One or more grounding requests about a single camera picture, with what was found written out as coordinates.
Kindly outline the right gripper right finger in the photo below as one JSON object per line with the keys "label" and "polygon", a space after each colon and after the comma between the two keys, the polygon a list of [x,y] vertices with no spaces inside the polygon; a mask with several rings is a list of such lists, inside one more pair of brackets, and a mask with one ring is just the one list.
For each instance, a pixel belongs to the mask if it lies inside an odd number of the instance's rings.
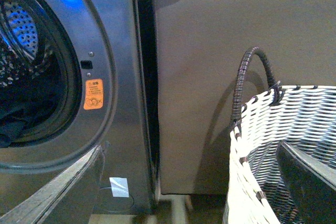
{"label": "right gripper right finger", "polygon": [[335,223],[335,169],[284,141],[277,162],[304,223]]}

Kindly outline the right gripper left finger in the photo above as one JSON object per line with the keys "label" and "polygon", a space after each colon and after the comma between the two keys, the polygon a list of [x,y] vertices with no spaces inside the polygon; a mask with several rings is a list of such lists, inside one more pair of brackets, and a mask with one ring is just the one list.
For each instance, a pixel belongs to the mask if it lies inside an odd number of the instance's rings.
{"label": "right gripper left finger", "polygon": [[1,216],[1,223],[88,223],[104,164],[104,150],[98,145]]}

